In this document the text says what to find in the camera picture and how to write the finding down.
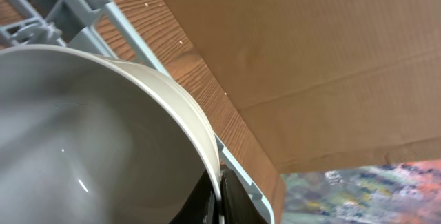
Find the grey bowl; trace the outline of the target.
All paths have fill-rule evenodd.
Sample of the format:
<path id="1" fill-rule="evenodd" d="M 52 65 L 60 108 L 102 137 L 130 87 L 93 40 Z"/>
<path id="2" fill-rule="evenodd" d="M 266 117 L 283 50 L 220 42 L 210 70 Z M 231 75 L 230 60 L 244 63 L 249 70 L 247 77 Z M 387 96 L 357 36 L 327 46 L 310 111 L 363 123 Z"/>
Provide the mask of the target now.
<path id="1" fill-rule="evenodd" d="M 169 223 L 206 171 L 202 126 L 132 62 L 1 51 L 1 222 Z"/>

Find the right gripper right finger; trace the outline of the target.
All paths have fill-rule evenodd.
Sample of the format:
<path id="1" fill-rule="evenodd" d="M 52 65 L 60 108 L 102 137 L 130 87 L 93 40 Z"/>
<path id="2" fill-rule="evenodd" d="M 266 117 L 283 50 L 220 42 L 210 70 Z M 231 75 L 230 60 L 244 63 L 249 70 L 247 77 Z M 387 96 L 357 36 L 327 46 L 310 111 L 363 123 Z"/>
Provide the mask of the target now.
<path id="1" fill-rule="evenodd" d="M 267 224 L 233 170 L 223 171 L 220 186 L 226 224 Z"/>

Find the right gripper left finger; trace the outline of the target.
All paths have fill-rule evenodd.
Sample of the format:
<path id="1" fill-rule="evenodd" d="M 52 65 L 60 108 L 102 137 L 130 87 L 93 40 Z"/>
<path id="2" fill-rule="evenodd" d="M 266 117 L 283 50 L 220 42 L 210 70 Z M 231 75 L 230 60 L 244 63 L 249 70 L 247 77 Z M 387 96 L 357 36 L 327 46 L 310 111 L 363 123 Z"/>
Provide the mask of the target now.
<path id="1" fill-rule="evenodd" d="M 215 224 L 217 201 L 212 182 L 204 171 L 178 214 L 170 224 Z"/>

